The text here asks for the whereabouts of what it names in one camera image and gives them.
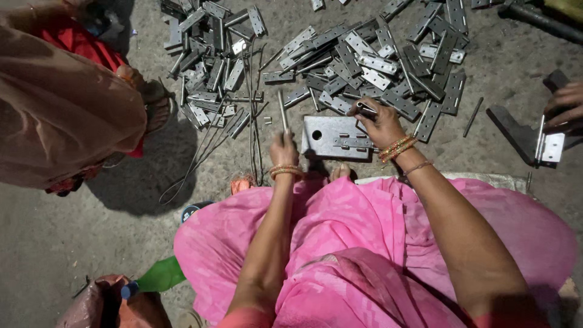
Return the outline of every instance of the person's hand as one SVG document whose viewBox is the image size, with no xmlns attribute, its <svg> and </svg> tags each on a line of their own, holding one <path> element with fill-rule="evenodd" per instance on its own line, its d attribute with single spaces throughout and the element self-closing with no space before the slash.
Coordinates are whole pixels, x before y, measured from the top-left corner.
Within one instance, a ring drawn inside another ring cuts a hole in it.
<svg viewBox="0 0 583 328">
<path fill-rule="evenodd" d="M 276 165 L 298 165 L 300 153 L 292 140 L 292 131 L 287 129 L 285 133 L 277 133 L 273 136 L 271 147 L 269 147 L 271 162 Z"/>
<path fill-rule="evenodd" d="M 365 103 L 372 109 L 376 110 L 376 121 L 369 120 L 360 115 L 358 113 L 358 108 L 356 107 L 357 102 Z M 382 106 L 371 97 L 363 97 L 355 101 L 346 115 L 354 116 L 357 120 L 362 122 L 366 128 L 368 136 L 380 149 L 388 148 L 393 142 L 405 136 L 405 132 L 403 131 L 403 127 L 401 127 L 396 110 L 393 107 Z"/>
<path fill-rule="evenodd" d="M 557 116 L 554 112 L 561 107 L 574 107 Z M 583 128 L 583 82 L 571 82 L 557 90 L 545 107 L 545 115 L 553 117 L 545 123 L 545 133 L 564 132 Z"/>
</svg>

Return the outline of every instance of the blue bottle cap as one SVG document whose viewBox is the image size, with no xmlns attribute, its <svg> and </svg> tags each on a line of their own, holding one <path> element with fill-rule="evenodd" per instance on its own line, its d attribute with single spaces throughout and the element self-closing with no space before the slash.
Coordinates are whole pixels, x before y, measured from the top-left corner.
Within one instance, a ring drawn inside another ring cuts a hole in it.
<svg viewBox="0 0 583 328">
<path fill-rule="evenodd" d="M 138 293 L 138 282 L 133 280 L 121 288 L 121 298 L 129 299 Z"/>
</svg>

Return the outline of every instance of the bare foot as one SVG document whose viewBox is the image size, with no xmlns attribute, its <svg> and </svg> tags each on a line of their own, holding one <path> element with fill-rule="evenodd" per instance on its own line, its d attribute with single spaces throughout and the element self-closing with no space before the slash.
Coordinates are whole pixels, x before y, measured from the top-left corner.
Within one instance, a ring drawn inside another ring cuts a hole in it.
<svg viewBox="0 0 583 328">
<path fill-rule="evenodd" d="M 330 175 L 330 182 L 334 182 L 336 179 L 350 176 L 350 167 L 346 163 L 340 164 L 340 166 L 332 171 Z"/>
</svg>

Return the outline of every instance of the pile of hinges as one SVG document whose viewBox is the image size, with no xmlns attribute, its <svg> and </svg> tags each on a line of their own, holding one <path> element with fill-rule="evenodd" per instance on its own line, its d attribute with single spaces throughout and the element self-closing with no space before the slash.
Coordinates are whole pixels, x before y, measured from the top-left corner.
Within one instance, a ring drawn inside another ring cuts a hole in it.
<svg viewBox="0 0 583 328">
<path fill-rule="evenodd" d="M 462 63 L 470 41 L 462 1 L 430 1 L 410 24 L 405 39 L 411 44 L 399 48 L 388 22 L 410 2 L 393 0 L 376 19 L 342 23 L 320 34 L 309 26 L 278 52 L 282 70 L 262 73 L 263 81 L 288 82 L 303 75 L 305 86 L 287 95 L 286 108 L 312 97 L 317 112 L 326 107 L 345 116 L 354 99 L 376 98 L 405 119 L 418 120 L 415 136 L 428 142 L 440 114 L 458 112 L 466 75 L 453 67 Z M 426 36 L 428 41 L 420 43 Z M 417 105 L 425 100 L 421 110 Z"/>
<path fill-rule="evenodd" d="M 247 81 L 247 97 L 226 96 L 235 92 L 247 79 L 252 55 L 247 50 L 248 41 L 266 34 L 259 9 L 253 6 L 238 13 L 211 1 L 191 2 L 162 0 L 161 11 L 169 25 L 170 39 L 164 43 L 169 55 L 178 56 L 168 74 L 169 78 L 182 80 L 180 107 L 197 130 L 205 127 L 224 128 L 225 118 L 235 115 L 236 104 L 247 102 L 250 112 L 240 115 L 240 124 L 229 131 L 235 139 L 238 133 L 254 121 L 257 103 L 263 102 L 263 93 L 255 91 L 251 97 L 251 77 Z M 249 19 L 251 28 L 245 26 Z M 233 42 L 233 35 L 240 40 Z"/>
</svg>

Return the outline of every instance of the green plastic bottle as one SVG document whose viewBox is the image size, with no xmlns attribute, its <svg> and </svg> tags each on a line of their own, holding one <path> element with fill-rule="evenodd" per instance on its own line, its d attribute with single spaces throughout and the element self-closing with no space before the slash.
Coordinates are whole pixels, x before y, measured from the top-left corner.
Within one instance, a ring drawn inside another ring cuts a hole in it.
<svg viewBox="0 0 583 328">
<path fill-rule="evenodd" d="M 137 280 L 121 288 L 121 297 L 129 299 L 138 292 L 164 292 L 186 280 L 175 256 L 160 260 Z"/>
</svg>

